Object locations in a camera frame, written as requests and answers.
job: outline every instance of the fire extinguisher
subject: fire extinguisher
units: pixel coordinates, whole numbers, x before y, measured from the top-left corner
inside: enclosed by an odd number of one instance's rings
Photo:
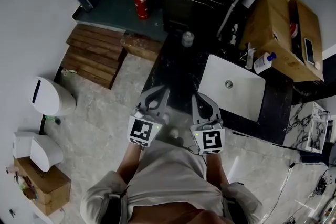
[[[147,0],[134,0],[138,17],[141,20],[148,18]]]

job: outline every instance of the blue bottle cap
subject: blue bottle cap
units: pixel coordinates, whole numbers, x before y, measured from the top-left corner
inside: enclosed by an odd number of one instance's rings
[[[272,61],[273,59],[276,59],[277,58],[277,55],[274,53],[274,52],[272,52],[271,54],[270,54],[270,56],[267,56],[267,60],[268,61]]]

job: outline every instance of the brown cardboard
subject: brown cardboard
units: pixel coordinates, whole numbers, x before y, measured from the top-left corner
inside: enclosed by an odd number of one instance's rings
[[[46,216],[69,202],[71,180],[56,166],[45,173],[29,157],[14,159],[14,165],[21,177],[30,179],[38,197],[32,202]]]
[[[297,6],[303,62],[292,52],[290,5]],[[241,49],[250,42],[257,48],[256,57],[274,52],[277,59],[273,60],[272,66],[294,82],[323,80],[319,21],[311,9],[300,0],[256,0],[251,9],[239,46]],[[305,60],[304,38],[312,41],[314,59],[320,64],[320,70]]]

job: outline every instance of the smartphone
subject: smartphone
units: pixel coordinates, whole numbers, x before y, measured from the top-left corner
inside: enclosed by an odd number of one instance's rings
[[[305,47],[306,47],[306,56],[307,62],[314,64],[314,55],[313,55],[313,44],[309,39],[304,39]]]

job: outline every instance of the white sink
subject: white sink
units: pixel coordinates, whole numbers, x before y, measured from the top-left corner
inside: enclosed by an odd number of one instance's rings
[[[221,109],[256,122],[265,84],[262,77],[245,68],[209,55],[198,92],[210,97]]]

